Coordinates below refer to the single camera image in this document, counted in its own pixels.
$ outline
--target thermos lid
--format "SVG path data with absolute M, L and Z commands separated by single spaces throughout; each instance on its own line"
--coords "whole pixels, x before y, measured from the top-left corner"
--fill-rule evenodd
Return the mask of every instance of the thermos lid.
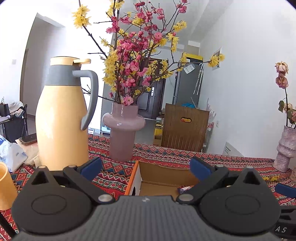
M 50 65 L 74 65 L 81 66 L 82 64 L 90 64 L 91 60 L 89 58 L 86 59 L 78 59 L 75 57 L 67 57 L 67 56 L 58 56 L 50 59 Z

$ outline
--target refrigerator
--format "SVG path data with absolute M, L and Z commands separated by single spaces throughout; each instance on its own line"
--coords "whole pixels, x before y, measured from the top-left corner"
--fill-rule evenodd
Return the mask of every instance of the refrigerator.
M 201 65 L 199 64 L 202 63 L 202 61 L 191 59 L 190 62 L 195 63 L 188 63 L 185 67 L 191 64 L 194 66 L 194 70 L 192 70 L 188 74 L 185 72 L 184 69 L 180 72 L 177 72 L 175 90 L 173 95 L 173 104 L 182 105 L 185 103 L 191 103 L 194 104 L 197 108 L 202 81 L 202 78 L 200 78 L 198 81 L 198 76 L 201 69 Z

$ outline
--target ceiling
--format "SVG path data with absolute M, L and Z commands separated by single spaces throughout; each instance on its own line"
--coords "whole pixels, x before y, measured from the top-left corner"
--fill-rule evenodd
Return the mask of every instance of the ceiling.
M 77 9 L 78 0 L 53 0 L 57 1 L 59 4 L 71 9 Z M 81 0 L 81 4 L 93 5 L 93 2 L 98 0 Z M 155 7 L 158 7 L 159 0 L 150 0 Z M 134 3 L 139 2 L 139 0 L 125 0 L 121 8 L 121 15 L 124 12 L 131 11 L 135 9 Z M 187 6 L 187 12 L 185 14 L 179 14 L 177 21 L 184 20 L 187 22 L 187 28 L 183 29 L 177 34 L 180 38 L 179 44 L 187 45 L 188 41 L 194 41 L 200 43 L 205 37 L 209 29 L 214 25 L 214 23 L 220 18 L 220 16 L 225 12 L 227 7 L 233 2 L 233 0 L 188 0 L 190 4 Z M 170 19 L 175 12 L 175 4 L 173 0 L 162 0 L 160 7 L 164 9 L 166 19 Z M 90 15 L 92 19 L 98 19 L 95 17 L 95 9 L 91 9 Z M 160 25 L 161 21 L 154 19 L 157 25 Z

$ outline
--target gray handle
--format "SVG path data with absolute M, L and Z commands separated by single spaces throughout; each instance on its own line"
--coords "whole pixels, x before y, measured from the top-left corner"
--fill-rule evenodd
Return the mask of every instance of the gray handle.
M 84 131 L 88 128 L 89 123 L 94 116 L 94 111 L 96 110 L 99 93 L 99 80 L 96 73 L 91 70 L 73 70 L 72 72 L 74 77 L 89 77 L 91 79 L 91 99 L 89 101 L 89 109 L 81 120 L 81 130 Z

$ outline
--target white paper label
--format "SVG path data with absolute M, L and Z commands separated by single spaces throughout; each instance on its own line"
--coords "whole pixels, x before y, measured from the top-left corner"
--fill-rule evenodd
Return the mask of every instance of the white paper label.
M 190 73 L 191 71 L 193 71 L 194 69 L 195 69 L 195 68 L 194 68 L 194 66 L 193 66 L 192 64 L 184 68 L 186 74 L 189 74 L 189 73 Z

